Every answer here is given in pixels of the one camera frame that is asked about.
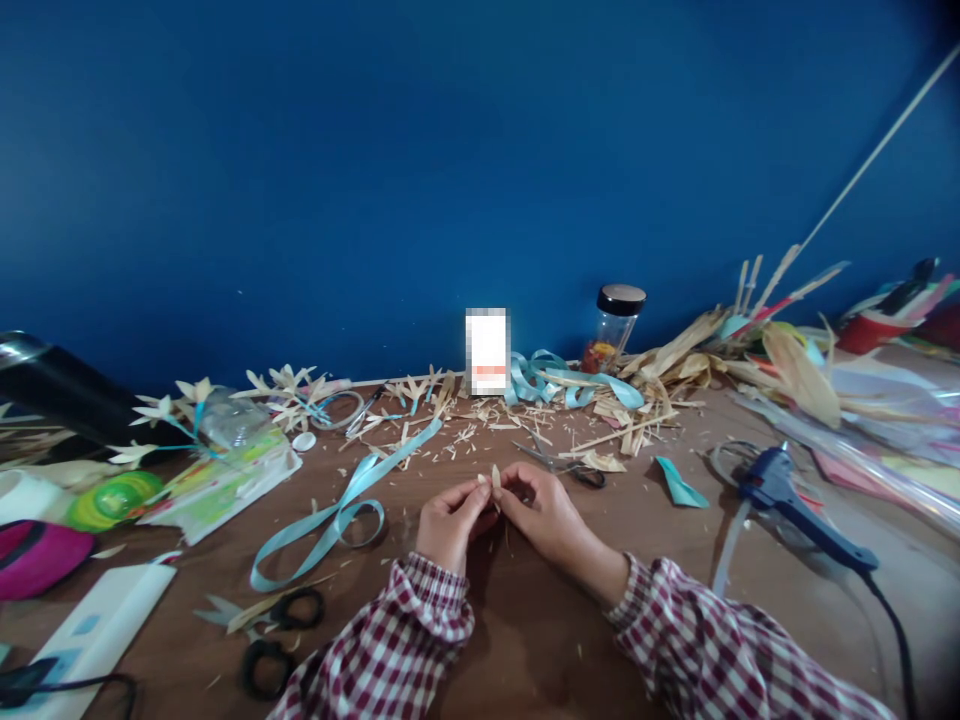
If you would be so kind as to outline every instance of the white power bank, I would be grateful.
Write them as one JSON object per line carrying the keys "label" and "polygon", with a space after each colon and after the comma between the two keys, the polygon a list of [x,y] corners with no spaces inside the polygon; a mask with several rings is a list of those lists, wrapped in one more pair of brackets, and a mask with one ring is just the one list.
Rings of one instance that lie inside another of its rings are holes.
{"label": "white power bank", "polygon": [[[105,572],[33,659],[57,659],[42,682],[86,680],[112,672],[176,572],[166,565],[131,565]],[[92,685],[35,693],[22,707],[0,710],[0,718],[80,720],[99,690],[99,685]]]}

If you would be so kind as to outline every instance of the light blue ribbon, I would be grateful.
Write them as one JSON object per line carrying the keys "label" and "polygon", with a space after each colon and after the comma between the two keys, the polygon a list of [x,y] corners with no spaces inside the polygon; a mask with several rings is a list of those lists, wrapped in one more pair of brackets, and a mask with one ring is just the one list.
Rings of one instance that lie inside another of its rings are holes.
{"label": "light blue ribbon", "polygon": [[511,382],[503,394],[507,405],[516,405],[521,400],[528,402],[542,400],[545,403],[553,400],[563,388],[544,378],[541,372],[584,385],[567,388],[566,401],[567,407],[570,408],[583,407],[593,401],[596,388],[587,383],[609,386],[627,410],[637,410],[644,405],[643,395],[633,385],[605,373],[590,375],[571,370],[561,358],[548,350],[537,350],[529,360],[520,353],[510,353]]}
{"label": "light blue ribbon", "polygon": [[[335,505],[324,508],[313,515],[303,518],[303,520],[291,523],[264,543],[253,561],[253,569],[250,571],[250,586],[259,592],[277,590],[316,567],[317,564],[326,557],[327,553],[330,552],[331,548],[337,544],[337,541],[357,548],[363,547],[376,538],[380,533],[380,529],[383,527],[383,505],[377,500],[364,500],[354,505],[350,503],[376,485],[388,472],[413,454],[427,440],[436,435],[441,427],[443,427],[443,422],[441,422],[440,418],[434,418],[433,421],[424,428],[423,432],[411,438],[406,445],[385,460],[380,461],[377,455],[368,455],[365,457],[357,466],[353,477],[350,478],[350,483],[347,485],[343,497],[340,498]],[[365,507],[377,513],[377,517],[379,518],[377,530],[363,542],[351,545],[343,539],[343,531],[353,518],[356,517],[357,513]],[[290,543],[296,542],[304,535],[308,535],[330,518],[333,518],[330,527],[324,531],[323,535],[317,541],[317,544],[313,546],[313,550],[310,551],[307,559],[303,561],[300,568],[293,575],[286,580],[269,580],[260,574],[260,570],[258,569],[260,563],[263,562],[268,555],[286,547]]]}

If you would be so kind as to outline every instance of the black cable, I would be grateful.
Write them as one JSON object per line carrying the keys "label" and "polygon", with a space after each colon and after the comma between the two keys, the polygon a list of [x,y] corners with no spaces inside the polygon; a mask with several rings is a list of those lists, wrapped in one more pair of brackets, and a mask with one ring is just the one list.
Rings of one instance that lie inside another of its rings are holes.
{"label": "black cable", "polygon": [[51,683],[50,685],[31,685],[28,687],[17,688],[17,690],[26,690],[31,693],[49,693],[62,692],[64,690],[79,690],[80,688],[90,687],[91,685],[106,685],[111,682],[122,682],[127,686],[127,709],[123,713],[124,720],[131,720],[133,717],[133,708],[137,702],[137,681],[124,673],[110,673],[100,677],[87,678],[86,680],[74,680],[65,683]]}
{"label": "black cable", "polygon": [[910,660],[910,646],[907,644],[907,634],[903,631],[903,625],[900,624],[900,618],[894,612],[890,603],[880,592],[880,588],[873,581],[873,575],[863,573],[860,575],[863,582],[870,588],[870,592],[883,605],[883,609],[890,616],[890,622],[893,623],[893,631],[897,635],[897,646],[900,648],[900,672],[903,674],[903,698],[907,706],[907,718],[909,720],[918,720],[920,715],[917,713],[917,693],[913,687],[913,663]]}

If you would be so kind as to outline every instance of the scissors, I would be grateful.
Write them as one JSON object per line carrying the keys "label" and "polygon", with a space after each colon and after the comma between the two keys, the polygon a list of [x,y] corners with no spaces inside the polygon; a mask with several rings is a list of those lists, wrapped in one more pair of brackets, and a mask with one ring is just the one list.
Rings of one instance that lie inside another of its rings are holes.
{"label": "scissors", "polygon": [[552,472],[554,475],[564,471],[569,471],[576,480],[579,480],[584,485],[589,485],[590,487],[594,488],[602,488],[607,486],[607,476],[604,475],[601,470],[592,468],[589,465],[584,465],[581,462],[573,461],[564,464],[562,461],[558,461],[557,458],[547,454],[547,451],[543,449],[543,444],[540,442],[540,438],[538,438],[530,428],[524,428],[524,430],[530,433],[530,437],[533,438],[533,444],[537,446],[537,449],[531,450],[530,448],[521,445],[516,440],[513,441],[513,444],[531,457],[536,458],[546,465],[550,469],[550,472]]}
{"label": "scissors", "polygon": [[[309,598],[313,601],[313,614],[306,620],[290,614],[290,606],[301,598]],[[214,625],[227,627],[233,618],[243,612],[243,608],[237,607],[232,602],[216,595],[207,595],[207,600],[216,610],[194,610],[193,614],[212,622]],[[293,655],[284,650],[279,642],[265,640],[263,635],[256,631],[256,626],[263,623],[265,625],[277,625],[279,630],[305,630],[319,625],[320,621],[323,620],[324,611],[323,596],[313,588],[305,587],[284,595],[270,609],[269,613],[257,615],[247,623],[244,632],[247,633],[247,638],[250,640],[250,647],[243,654],[243,663],[240,667],[240,684],[247,695],[255,700],[278,699],[283,695],[287,682],[297,667],[297,661]],[[281,680],[276,687],[264,688],[257,684],[257,665],[264,658],[270,658],[279,663],[283,670]]]}

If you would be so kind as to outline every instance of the plaid shirt sleeve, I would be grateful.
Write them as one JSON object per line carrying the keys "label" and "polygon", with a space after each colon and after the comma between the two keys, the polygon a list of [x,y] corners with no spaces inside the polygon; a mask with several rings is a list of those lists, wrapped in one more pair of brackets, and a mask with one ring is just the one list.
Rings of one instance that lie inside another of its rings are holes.
{"label": "plaid shirt sleeve", "polygon": [[894,718],[763,611],[718,598],[670,560],[646,568],[627,558],[627,593],[607,619],[647,692],[675,717]]}
{"label": "plaid shirt sleeve", "polygon": [[327,651],[297,668],[268,720],[417,718],[473,633],[466,578],[410,553]]}

